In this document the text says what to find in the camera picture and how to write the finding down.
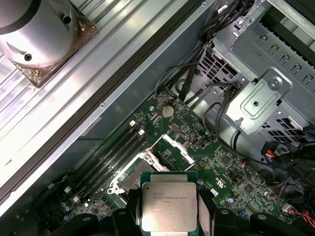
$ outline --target chip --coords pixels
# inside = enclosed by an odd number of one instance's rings
[[[230,160],[231,160],[230,157],[224,156],[224,157],[221,159],[221,162],[226,165],[226,164],[228,164],[228,163],[230,162]]]
[[[248,194],[250,194],[250,193],[254,190],[254,187],[251,186],[250,184],[248,184],[248,185],[244,188],[244,190],[245,190]]]

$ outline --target black cable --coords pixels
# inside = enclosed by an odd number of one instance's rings
[[[245,1],[244,5],[229,20],[227,20],[219,30],[227,27],[229,24],[236,21],[240,16],[248,12],[250,9],[250,2],[250,0]]]
[[[233,140],[233,149],[236,150],[236,144],[237,144],[237,140],[238,140],[238,137],[240,136],[241,134],[241,131],[238,130],[235,137],[234,137],[234,140]]]
[[[220,19],[220,21],[215,24],[214,27],[212,27],[208,32],[207,32],[207,39],[210,40],[212,35],[217,32],[219,29],[221,29],[222,25],[224,25],[225,21],[233,14],[233,12],[236,10],[238,5],[241,3],[242,0],[235,0],[232,4],[231,7],[228,9],[226,14]]]
[[[193,61],[199,61],[199,58],[202,55],[202,53],[203,53],[203,47],[200,47],[192,60]],[[197,68],[197,64],[192,65],[188,71],[188,74],[187,74],[187,77],[186,77],[185,82],[183,84],[183,87],[182,87],[182,89],[178,95],[178,98],[181,99],[182,101],[185,100],[185,98],[186,98],[186,96],[190,90],[190,86],[191,86],[192,79],[193,79],[193,76],[195,74],[196,68]]]
[[[198,90],[197,93],[195,93],[191,98],[187,99],[187,101],[185,102],[185,104],[189,104],[191,103],[193,100],[195,100],[198,96],[200,96],[205,90],[207,90],[210,87],[232,87],[233,84],[227,84],[227,83],[211,83],[211,84],[207,84],[206,88],[201,88]]]
[[[303,147],[309,147],[309,146],[315,146],[315,141],[309,141],[307,143],[301,144],[298,149],[301,149]]]
[[[221,103],[219,103],[219,102],[215,102],[214,104],[212,104],[212,105],[205,111],[205,113],[204,113],[203,116],[202,116],[202,124],[203,124],[203,127],[205,127],[206,131],[207,131],[209,134],[211,134],[212,132],[211,132],[210,129],[208,129],[208,127],[207,127],[207,125],[206,125],[206,115],[207,115],[207,113],[208,113],[209,111],[211,111],[211,110],[214,108],[215,105],[218,105],[218,104],[221,105]]]
[[[156,86],[155,86],[155,88],[154,88],[154,94],[155,94],[155,96],[158,97],[158,87],[160,86],[160,82],[162,81],[163,77],[165,76],[165,74],[166,74],[169,70],[174,69],[174,68],[178,68],[178,67],[189,66],[189,65],[197,65],[197,64],[199,64],[199,62],[198,62],[198,61],[195,61],[195,62],[189,62],[189,63],[179,64],[179,65],[174,65],[174,66],[171,66],[171,67],[167,68],[167,69],[163,72],[163,74],[160,76],[160,78],[158,79],[158,81],[157,81],[157,84],[156,84]]]

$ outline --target capacitor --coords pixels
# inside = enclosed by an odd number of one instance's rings
[[[228,199],[227,199],[227,202],[230,203],[230,204],[232,204],[232,203],[234,202],[234,199],[233,199],[233,198],[228,198]]]

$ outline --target ventilation hole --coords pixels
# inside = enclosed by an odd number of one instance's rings
[[[199,64],[199,66],[200,66],[203,70],[206,70],[206,68],[205,68],[202,64]]]
[[[267,36],[262,35],[262,36],[257,40],[257,43],[259,43],[260,45],[262,45],[264,42],[266,42],[267,39],[268,39]]]
[[[209,71],[209,75],[211,76],[211,78],[214,77],[214,74],[211,71]]]
[[[217,77],[215,77],[213,80],[214,80],[216,83],[220,83],[220,80],[219,80]]]
[[[25,61],[30,61],[32,59],[32,55],[31,54],[25,54],[24,56],[24,60]]]
[[[290,56],[287,54],[284,54],[283,57],[280,59],[282,62],[282,65],[286,64],[290,60]]]
[[[280,125],[285,129],[289,129],[289,127],[286,124],[281,123]]]
[[[215,60],[211,56],[208,59],[212,62],[211,64],[215,63]]]
[[[312,75],[308,75],[308,82],[306,83],[306,85],[308,85],[313,79],[313,76]]]
[[[222,66],[219,63],[216,62],[216,67],[217,68],[221,68]]]
[[[224,68],[222,68],[222,72],[223,72],[224,74],[226,74],[226,75],[229,74],[228,71],[227,71],[226,69],[224,69]]]
[[[69,16],[64,17],[63,23],[70,24],[71,23],[71,18]]]
[[[229,65],[229,64],[226,64],[225,65],[225,68],[233,75],[235,76],[237,74],[237,72]]]
[[[215,54],[213,54],[213,58],[214,58],[215,60],[217,60],[218,63],[220,63],[221,65],[224,65],[224,63],[225,63],[224,60],[218,58]]]
[[[288,130],[288,132],[289,132],[290,135],[292,135],[292,136],[297,136],[297,134],[296,134],[293,130]]]
[[[296,64],[292,69],[291,72],[295,75],[302,69],[302,67],[299,64]]]
[[[291,121],[288,118],[283,118],[282,121],[286,123],[291,129],[294,129],[294,126],[291,124]]]
[[[285,139],[286,142],[288,142],[288,143],[291,142],[291,140],[287,136],[284,136],[283,138]]]
[[[281,132],[280,130],[278,130],[278,134],[281,136],[284,136],[285,134],[283,132]]]
[[[268,52],[270,52],[270,54],[273,55],[278,49],[279,49],[279,47],[276,44],[274,44],[271,46],[271,48],[268,50]]]

